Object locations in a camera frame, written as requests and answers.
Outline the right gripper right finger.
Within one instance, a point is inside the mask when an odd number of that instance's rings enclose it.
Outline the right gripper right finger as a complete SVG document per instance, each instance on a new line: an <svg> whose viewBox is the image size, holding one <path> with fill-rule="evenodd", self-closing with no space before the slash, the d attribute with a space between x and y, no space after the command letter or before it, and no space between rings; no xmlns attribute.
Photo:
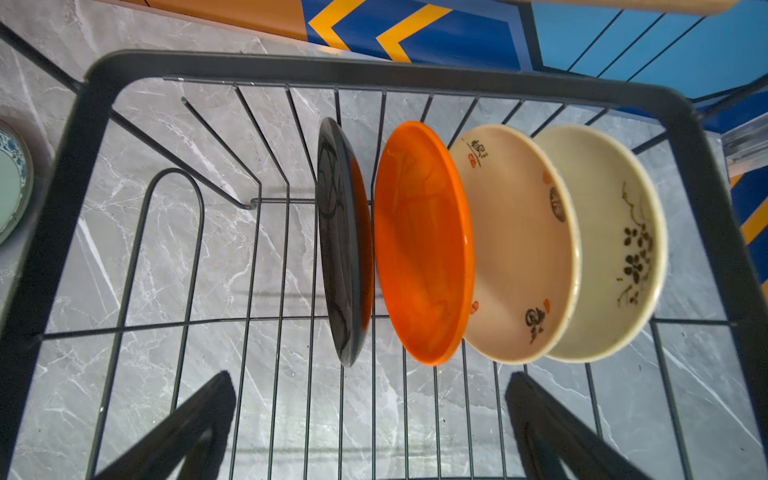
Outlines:
<svg viewBox="0 0 768 480"><path fill-rule="evenodd" d="M515 372L505 392L522 466L528 479L646 479L530 375Z"/></svg>

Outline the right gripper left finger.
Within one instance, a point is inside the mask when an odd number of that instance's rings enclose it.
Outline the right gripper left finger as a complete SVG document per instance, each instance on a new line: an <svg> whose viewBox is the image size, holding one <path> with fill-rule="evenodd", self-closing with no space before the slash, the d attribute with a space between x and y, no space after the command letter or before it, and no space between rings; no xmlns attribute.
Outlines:
<svg viewBox="0 0 768 480"><path fill-rule="evenodd" d="M214 375L98 479L216 479L236 407L231 376Z"/></svg>

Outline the black wire dish rack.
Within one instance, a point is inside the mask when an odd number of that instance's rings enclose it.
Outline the black wire dish rack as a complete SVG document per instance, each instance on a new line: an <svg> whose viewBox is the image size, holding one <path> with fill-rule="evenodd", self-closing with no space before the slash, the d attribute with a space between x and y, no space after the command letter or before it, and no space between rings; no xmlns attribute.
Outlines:
<svg viewBox="0 0 768 480"><path fill-rule="evenodd" d="M340 120L374 173L399 120L591 121L640 156L671 233L655 317L616 357L526 372L655 479L767 475L767 350L724 165L681 97L585 77L331 57L113 52L74 77L1 28L1 115L47 161L1 272L1 474L91 479L215 374L224 479L519 479L512 368L410 359L382 303L352 368L322 306L310 149Z"/></svg>

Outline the black small plate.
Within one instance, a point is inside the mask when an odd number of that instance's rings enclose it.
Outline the black small plate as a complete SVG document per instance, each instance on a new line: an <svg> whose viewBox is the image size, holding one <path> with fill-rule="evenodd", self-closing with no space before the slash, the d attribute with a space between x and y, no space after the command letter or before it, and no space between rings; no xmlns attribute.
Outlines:
<svg viewBox="0 0 768 480"><path fill-rule="evenodd" d="M328 117L319 128L315 201L329 324L338 358L349 368L364 346L374 301L372 222L351 143Z"/></svg>

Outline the orange small plate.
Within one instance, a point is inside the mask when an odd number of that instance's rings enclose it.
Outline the orange small plate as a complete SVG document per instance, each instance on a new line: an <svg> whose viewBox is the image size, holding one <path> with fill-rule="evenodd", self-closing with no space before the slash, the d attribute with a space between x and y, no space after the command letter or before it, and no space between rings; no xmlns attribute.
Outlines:
<svg viewBox="0 0 768 480"><path fill-rule="evenodd" d="M470 317L474 238L455 163L422 122L399 125L385 144L374 189L374 240L399 340L424 365L447 362Z"/></svg>

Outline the grey-green patterned small plate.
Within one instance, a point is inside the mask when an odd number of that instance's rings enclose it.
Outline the grey-green patterned small plate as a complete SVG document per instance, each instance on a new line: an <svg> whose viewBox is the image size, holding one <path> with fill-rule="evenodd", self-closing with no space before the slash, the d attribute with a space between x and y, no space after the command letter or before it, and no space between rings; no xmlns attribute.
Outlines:
<svg viewBox="0 0 768 480"><path fill-rule="evenodd" d="M32 155L21 135L1 121L1 243L12 234L29 204L34 185Z"/></svg>

